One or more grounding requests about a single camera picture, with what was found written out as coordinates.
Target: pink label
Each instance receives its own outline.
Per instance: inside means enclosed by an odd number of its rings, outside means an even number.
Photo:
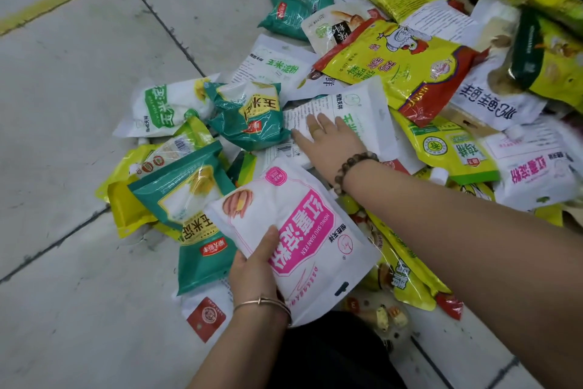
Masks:
[[[279,245],[269,259],[275,273],[289,275],[302,261],[315,255],[333,227],[333,212],[311,189],[279,230]]]
[[[281,168],[274,166],[265,173],[265,179],[269,183],[273,183],[275,186],[281,186],[288,179],[288,175]]]

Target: cartoon chicken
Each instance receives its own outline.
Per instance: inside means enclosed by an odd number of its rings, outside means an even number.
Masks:
[[[399,27],[394,32],[387,35],[387,31],[378,35],[377,40],[385,38],[387,40],[387,48],[389,51],[397,51],[398,49],[408,49],[411,54],[418,54],[425,51],[432,39],[431,36],[423,32],[418,32],[409,27]]]

